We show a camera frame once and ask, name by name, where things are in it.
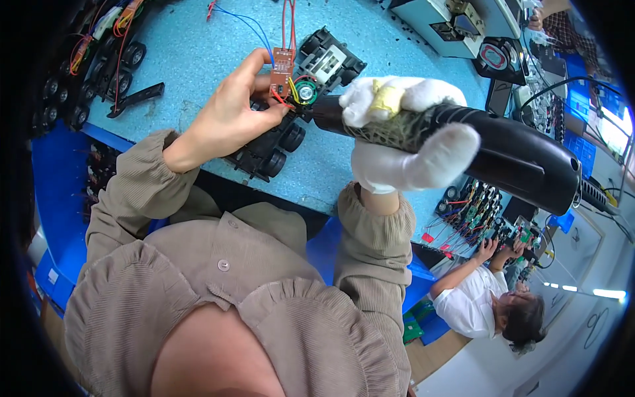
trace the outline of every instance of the white shirt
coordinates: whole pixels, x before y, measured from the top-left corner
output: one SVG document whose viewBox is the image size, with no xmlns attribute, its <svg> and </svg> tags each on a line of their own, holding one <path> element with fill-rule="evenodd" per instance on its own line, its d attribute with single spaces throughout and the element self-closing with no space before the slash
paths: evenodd
<svg viewBox="0 0 635 397">
<path fill-rule="evenodd" d="M 432 305 L 454 331 L 468 338 L 494 338 L 496 325 L 490 292 L 498 298 L 507 291 L 503 272 L 492 274 L 485 266 L 479 266 L 456 288 L 441 292 Z"/>
</svg>

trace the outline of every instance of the blue workbench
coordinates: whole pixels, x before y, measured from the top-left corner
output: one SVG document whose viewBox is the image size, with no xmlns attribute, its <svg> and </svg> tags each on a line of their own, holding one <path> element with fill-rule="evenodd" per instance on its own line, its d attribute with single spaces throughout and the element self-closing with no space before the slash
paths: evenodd
<svg viewBox="0 0 635 397">
<path fill-rule="evenodd" d="M 184 131 L 221 80 L 257 46 L 254 33 L 236 18 L 213 13 L 206 22 L 209 0 L 181 0 L 148 17 L 136 40 L 145 43 L 147 55 L 133 73 L 130 93 L 165 82 L 165 94 L 126 109 L 108 119 L 110 104 L 94 101 L 85 130 L 98 135 L 100 129 L 138 142 L 159 128 Z M 281 46 L 283 1 L 219 0 L 225 10 L 257 19 L 271 46 Z M 298 47 L 322 26 L 361 60 L 368 63 L 363 76 L 421 76 L 445 80 L 465 93 L 471 107 L 483 109 L 490 80 L 476 74 L 470 61 L 441 58 L 414 32 L 374 0 L 300 0 L 295 25 Z M 352 179 L 349 163 L 354 141 L 348 137 L 303 125 L 307 134 L 302 145 L 288 155 L 280 174 L 270 183 L 249 180 L 222 159 L 203 169 L 224 178 L 248 184 L 274 196 L 333 214 L 341 188 Z M 425 226 L 433 219 L 434 207 L 444 189 L 406 194 L 417 214 L 413 240 L 421 242 Z M 507 204 L 509 195 L 505 195 Z M 433 229 L 435 236 L 443 226 Z M 446 228 L 432 246 L 440 245 L 451 233 Z"/>
</svg>

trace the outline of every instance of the woman in white shirt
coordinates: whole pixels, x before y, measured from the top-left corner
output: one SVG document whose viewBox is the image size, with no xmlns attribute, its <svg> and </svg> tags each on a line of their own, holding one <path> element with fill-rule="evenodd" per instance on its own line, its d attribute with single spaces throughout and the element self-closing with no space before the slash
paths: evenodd
<svg viewBox="0 0 635 397">
<path fill-rule="evenodd" d="M 503 265 L 522 255 L 524 243 L 515 241 L 482 266 L 498 246 L 498 239 L 484 239 L 474 257 L 448 271 L 430 289 L 434 309 L 454 331 L 470 338 L 503 338 L 514 350 L 532 350 L 545 337 L 542 318 L 545 302 L 518 283 L 515 292 L 507 289 Z"/>
</svg>

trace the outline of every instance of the dark hair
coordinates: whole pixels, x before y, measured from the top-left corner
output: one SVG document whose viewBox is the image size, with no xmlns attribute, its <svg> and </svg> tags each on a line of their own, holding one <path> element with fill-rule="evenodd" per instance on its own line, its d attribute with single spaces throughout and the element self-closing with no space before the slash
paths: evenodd
<svg viewBox="0 0 635 397">
<path fill-rule="evenodd" d="M 534 299 L 509 306 L 503 338 L 513 342 L 513 346 L 518 348 L 522 348 L 531 341 L 540 342 L 546 335 L 542 329 L 544 314 L 545 301 L 539 295 L 536 295 Z"/>
</svg>

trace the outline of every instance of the orange circuit board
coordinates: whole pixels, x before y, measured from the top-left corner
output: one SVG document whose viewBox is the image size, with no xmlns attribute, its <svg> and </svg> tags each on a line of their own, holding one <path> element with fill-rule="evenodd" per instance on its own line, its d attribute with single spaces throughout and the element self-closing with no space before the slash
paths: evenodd
<svg viewBox="0 0 635 397">
<path fill-rule="evenodd" d="M 271 69 L 269 96 L 274 96 L 273 91 L 283 98 L 290 94 L 289 77 L 293 75 L 293 53 L 293 50 L 274 47 L 274 67 Z"/>
</svg>

